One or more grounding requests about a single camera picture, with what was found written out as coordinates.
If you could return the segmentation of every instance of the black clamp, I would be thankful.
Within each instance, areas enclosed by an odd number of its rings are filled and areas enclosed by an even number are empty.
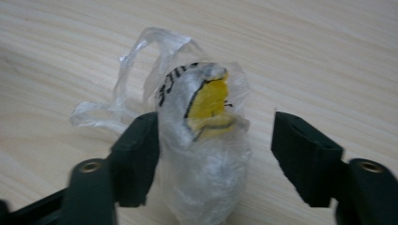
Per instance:
[[[398,182],[385,166],[361,158],[343,163],[339,144],[284,112],[275,114],[271,150],[303,201],[311,207],[339,202],[337,224],[398,224]]]
[[[0,225],[117,224],[115,203],[145,204],[159,155],[158,116],[155,112],[141,115],[106,159],[79,163],[67,188],[12,213],[0,201]]]

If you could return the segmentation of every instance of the light wooden surface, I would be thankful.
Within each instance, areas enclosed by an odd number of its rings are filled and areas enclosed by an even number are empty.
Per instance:
[[[334,224],[312,209],[269,150],[275,110],[296,114],[345,148],[398,173],[398,1],[0,1],[0,198],[21,208],[66,186],[70,169],[107,156],[116,136],[69,124],[84,100],[106,102],[142,30],[194,37],[219,61],[238,61],[253,157],[227,224]],[[131,98],[156,49],[140,59]],[[159,184],[120,224],[176,224]]]

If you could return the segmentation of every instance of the yellow object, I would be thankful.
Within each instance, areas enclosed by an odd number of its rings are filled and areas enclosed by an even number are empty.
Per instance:
[[[195,141],[223,134],[233,128],[236,118],[224,108],[228,96],[227,78],[225,70],[211,80],[204,80],[193,94],[185,118]]]

